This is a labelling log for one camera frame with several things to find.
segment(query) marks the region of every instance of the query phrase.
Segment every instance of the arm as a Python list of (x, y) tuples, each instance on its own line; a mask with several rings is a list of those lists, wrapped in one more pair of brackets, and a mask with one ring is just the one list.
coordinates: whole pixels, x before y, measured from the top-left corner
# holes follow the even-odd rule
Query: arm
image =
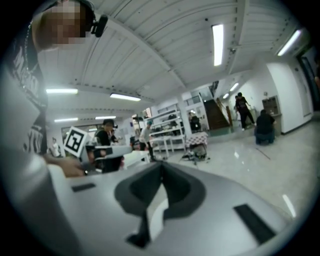
[(251, 105), (248, 103), (247, 99), (244, 98), (245, 104), (247, 104), (249, 107), (251, 107)]

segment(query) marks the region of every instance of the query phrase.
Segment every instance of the table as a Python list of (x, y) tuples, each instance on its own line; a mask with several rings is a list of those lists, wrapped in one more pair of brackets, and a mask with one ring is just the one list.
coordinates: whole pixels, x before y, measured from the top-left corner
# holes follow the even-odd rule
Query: table
[(145, 163), (150, 163), (149, 159), (149, 151), (132, 151), (129, 154), (125, 154), (124, 156), (124, 166), (123, 169), (127, 170), (129, 166), (132, 166), (136, 163), (141, 162), (144, 159)]
[(172, 152), (174, 152), (174, 146), (172, 144), (172, 139), (171, 136), (163, 136), (163, 137), (158, 137), (158, 138), (153, 138), (150, 140), (150, 142), (154, 143), (154, 142), (163, 142), (164, 143), (164, 149), (165, 149), (165, 153), (166, 153), (166, 157), (169, 158), (169, 150), (168, 150), (168, 145), (167, 145), (167, 141), (170, 141), (170, 145), (171, 145), (171, 150)]
[(190, 145), (198, 145), (198, 144), (205, 144), (207, 145), (207, 138), (208, 134), (204, 131), (193, 133), (192, 135), (188, 136), (185, 140), (185, 146), (187, 148), (190, 147)]

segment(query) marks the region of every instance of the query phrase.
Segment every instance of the ceiling beam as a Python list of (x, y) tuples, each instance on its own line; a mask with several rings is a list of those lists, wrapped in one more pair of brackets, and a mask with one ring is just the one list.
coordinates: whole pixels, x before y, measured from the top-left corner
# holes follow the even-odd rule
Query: ceiling beam
[(137, 44), (142, 50), (151, 55), (155, 61), (157, 61), (166, 71), (168, 71), (172, 77), (178, 82), (179, 86), (186, 87), (182, 79), (175, 73), (171, 68), (169, 63), (164, 57), (160, 55), (146, 40), (139, 36), (135, 31), (127, 27), (125, 24), (114, 19), (113, 17), (108, 17), (107, 26), (115, 31), (118, 31), (123, 36), (127, 37), (130, 41)]
[(206, 85), (206, 84), (212, 84), (214, 81), (217, 80), (221, 80), (223, 78), (225, 78), (226, 76), (228, 76), (226, 71), (222, 71), (219, 73), (214, 73), (205, 77), (202, 77), (196, 81), (190, 82), (186, 84), (186, 88), (175, 88), (172, 91), (168, 91), (168, 93), (157, 99), (156, 102), (154, 103), (154, 105), (157, 105), (167, 99), (171, 99), (173, 97), (176, 97), (177, 95), (181, 95), (182, 93), (188, 92), (188, 91), (192, 91), (200, 86)]
[(127, 116), (127, 115), (133, 115), (135, 112), (133, 110), (127, 111), (127, 110), (100, 110), (100, 109), (85, 109), (85, 108), (79, 108), (79, 109), (70, 109), (70, 108), (49, 108), (47, 110), (48, 116), (61, 116), (63, 114), (64, 116), (70, 116), (70, 115), (93, 115), (95, 117), (99, 115), (105, 115), (105, 116)]
[[(50, 88), (54, 89), (54, 88), (57, 88), (57, 86), (54, 84), (49, 84), (47, 86), (47, 89), (50, 89)], [(127, 90), (127, 89), (122, 89), (122, 90), (119, 90), (116, 88), (107, 89), (106, 87), (102, 87), (102, 86), (86, 86), (86, 85), (80, 85), (80, 84), (63, 84), (63, 85), (60, 85), (59, 88), (75, 88), (75, 89), (78, 89), (79, 92), (83, 92), (83, 93), (107, 94), (108, 96), (110, 96), (112, 93), (122, 94), (122, 95), (141, 98), (141, 101), (148, 102), (148, 103), (153, 103), (155, 101), (153, 98), (142, 96), (140, 94), (137, 94), (136, 91)]]
[(288, 22), (285, 25), (282, 35), (279, 37), (275, 46), (273, 47), (272, 53), (277, 55), (278, 52), (282, 49), (283, 46), (287, 43), (287, 41), (292, 37), (295, 31), (300, 27), (298, 20), (292, 15)]
[[(249, 18), (249, 7), (250, 7), (250, 0), (238, 0), (236, 27), (235, 27), (235, 35), (234, 35), (234, 42), (236, 43), (236, 45), (234, 46), (241, 45), (244, 39), (244, 34), (246, 31), (248, 18)], [(233, 55), (233, 57), (231, 57), (229, 68), (227, 71), (228, 75), (230, 75), (234, 69), (237, 58), (239, 57), (239, 51), (240, 49), (238, 49)]]

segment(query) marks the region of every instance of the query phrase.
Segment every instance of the fluorescent light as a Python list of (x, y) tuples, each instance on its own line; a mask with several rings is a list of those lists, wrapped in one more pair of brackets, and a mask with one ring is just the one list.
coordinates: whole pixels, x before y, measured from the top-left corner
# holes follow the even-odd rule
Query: fluorescent light
[(47, 94), (77, 94), (78, 89), (46, 89)]
[(122, 94), (117, 94), (117, 93), (112, 93), (112, 94), (110, 95), (110, 98), (115, 98), (115, 99), (120, 99), (120, 100), (127, 100), (127, 101), (134, 101), (134, 102), (139, 102), (139, 101), (141, 101), (141, 98), (132, 97), (132, 96), (127, 96), (127, 95), (122, 95)]
[(296, 32), (294, 32), (294, 34), (291, 36), (288, 42), (286, 42), (284, 47), (279, 51), (278, 56), (284, 55), (288, 51), (288, 49), (294, 44), (294, 42), (298, 39), (300, 34), (301, 30), (297, 30)]
[(97, 116), (95, 118), (95, 120), (102, 120), (102, 119), (115, 119), (116, 116), (115, 115), (112, 115), (112, 116)]
[(292, 202), (290, 201), (289, 197), (286, 194), (282, 195), (283, 200), (286, 203), (286, 206), (288, 206), (289, 211), (291, 212), (291, 215), (293, 218), (295, 218), (297, 216), (294, 205), (292, 204)]
[(224, 25), (212, 26), (214, 43), (214, 65), (219, 66), (222, 63), (224, 52)]
[(56, 119), (56, 120), (54, 120), (55, 123), (69, 122), (69, 121), (78, 121), (78, 117), (75, 117), (75, 118), (65, 118), (65, 119)]
[(230, 92), (233, 92), (234, 89), (236, 89), (236, 87), (237, 87), (238, 85), (239, 85), (239, 83), (236, 82), (236, 83), (234, 84), (234, 86), (232, 86), (232, 88), (230, 89)]

